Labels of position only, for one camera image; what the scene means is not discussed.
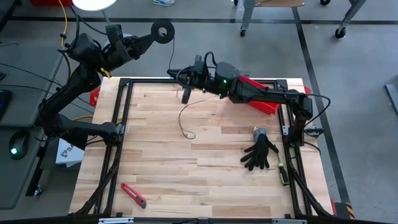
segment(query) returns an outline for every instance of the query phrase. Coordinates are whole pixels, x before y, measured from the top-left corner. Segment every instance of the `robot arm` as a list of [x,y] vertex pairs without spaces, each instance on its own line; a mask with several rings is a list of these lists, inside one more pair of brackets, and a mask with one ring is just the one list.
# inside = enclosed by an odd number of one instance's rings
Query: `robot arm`
[[[215,74],[211,74],[206,63],[207,56],[213,56]],[[226,62],[216,63],[214,55],[208,52],[204,60],[201,56],[195,57],[194,66],[183,70],[168,70],[167,73],[184,89],[182,103],[188,103],[191,90],[198,88],[203,92],[210,92],[228,97],[233,103],[248,103],[250,101],[263,101],[282,103],[289,106],[295,115],[294,125],[289,129],[288,142],[291,145],[303,146],[305,123],[312,118],[312,100],[304,93],[297,90],[272,90],[258,88],[245,81],[239,75],[239,70]]]
[[[166,29],[167,34],[161,35],[158,32],[162,27]],[[101,136],[107,145],[118,144],[123,129],[117,127],[116,124],[70,121],[59,112],[82,93],[90,92],[98,87],[101,84],[98,73],[104,77],[108,76],[110,71],[131,60],[139,59],[154,41],[161,44],[170,42],[174,38],[174,27],[169,22],[157,21],[153,23],[149,35],[123,37],[120,25],[110,25],[106,27],[106,33],[110,44],[104,49],[89,35],[81,34],[67,50],[68,56],[80,64],[73,71],[67,84],[39,106],[36,125],[42,126],[48,137],[62,137],[73,144],[74,134],[85,133]]]

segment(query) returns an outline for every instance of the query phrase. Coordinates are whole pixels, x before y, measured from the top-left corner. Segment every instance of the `green screwdriver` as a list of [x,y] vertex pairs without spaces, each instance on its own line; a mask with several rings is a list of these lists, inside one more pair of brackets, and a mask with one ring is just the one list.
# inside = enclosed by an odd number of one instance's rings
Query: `green screwdriver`
[[282,184],[285,187],[288,187],[290,185],[289,184],[289,178],[287,177],[287,173],[286,173],[286,170],[284,168],[284,164],[280,161],[279,153],[277,153],[277,157],[278,157],[278,166],[279,166],[280,180],[282,181]]

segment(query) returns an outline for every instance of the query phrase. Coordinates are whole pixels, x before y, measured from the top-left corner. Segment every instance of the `concrete floor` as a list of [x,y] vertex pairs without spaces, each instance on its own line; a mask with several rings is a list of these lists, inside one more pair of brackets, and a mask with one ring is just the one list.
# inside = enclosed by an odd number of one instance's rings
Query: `concrete floor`
[[[332,1],[327,7],[308,0],[299,8],[301,19],[340,20],[349,8],[348,1]],[[150,0],[119,0],[107,9],[110,17],[125,18],[195,18],[241,19],[243,7],[233,7],[229,0],[176,0],[173,7],[152,5]],[[398,20],[398,2],[368,0],[354,20]],[[101,17],[98,12],[79,13],[84,17]],[[16,16],[61,17],[59,8],[40,9],[24,4]],[[259,8],[253,19],[293,19],[290,8]],[[91,23],[103,29],[105,23]],[[123,31],[146,35],[151,23],[121,23]],[[227,61],[252,77],[303,78],[311,87],[300,41],[294,24],[251,24],[245,38],[239,36],[240,24],[235,23],[174,23],[175,55],[172,67],[182,68],[193,63],[196,54],[211,50],[217,61]],[[320,92],[331,98],[326,114],[335,142],[346,187],[357,219],[398,222],[398,116],[383,89],[397,76],[398,26],[351,25],[347,37],[334,38],[336,25],[303,25]],[[62,22],[10,21],[0,33],[4,43],[59,45]],[[75,24],[69,23],[70,42]],[[104,43],[105,36],[87,32]],[[154,44],[140,60],[117,69],[117,76],[165,77],[172,44]],[[67,70],[62,63],[57,78],[63,82]],[[69,106],[69,117],[87,112]],[[335,176],[323,137],[318,141],[331,197],[339,202]],[[68,212],[77,171],[51,171],[41,183],[45,193],[40,199],[21,197],[18,206],[0,211],[0,220],[63,215]]]

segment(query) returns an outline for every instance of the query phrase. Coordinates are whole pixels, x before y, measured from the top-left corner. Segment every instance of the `wooden tabletop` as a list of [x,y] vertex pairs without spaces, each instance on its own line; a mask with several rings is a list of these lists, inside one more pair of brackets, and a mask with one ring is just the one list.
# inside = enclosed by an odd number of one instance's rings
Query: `wooden tabletop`
[[[104,79],[94,123],[111,121],[119,78]],[[287,79],[289,88],[304,92],[301,79]],[[178,84],[135,83],[124,137],[113,214],[125,217],[251,217],[282,218],[293,213],[290,189],[283,187],[277,169],[277,154],[270,151],[269,169],[249,172],[240,163],[243,150],[253,145],[255,126],[265,126],[271,142],[285,163],[279,120],[245,104],[193,91],[184,110],[182,126],[196,134],[187,139],[178,126],[182,91]],[[123,106],[119,113],[121,119]],[[314,139],[306,141],[316,144]],[[92,144],[85,150],[70,211],[89,199],[100,179],[105,145]],[[301,147],[308,188],[326,211],[332,212],[319,152]],[[147,200],[139,207],[120,188],[126,183]],[[302,194],[297,186],[300,208]],[[106,205],[107,189],[103,207]]]

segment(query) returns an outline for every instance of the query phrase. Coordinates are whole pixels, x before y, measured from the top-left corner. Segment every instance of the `lamp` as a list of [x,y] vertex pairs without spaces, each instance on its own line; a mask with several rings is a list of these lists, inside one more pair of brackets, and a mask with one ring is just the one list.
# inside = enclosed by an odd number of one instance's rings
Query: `lamp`
[[73,4],[84,11],[101,11],[108,24],[109,17],[105,12],[105,9],[112,6],[117,0],[73,0]]

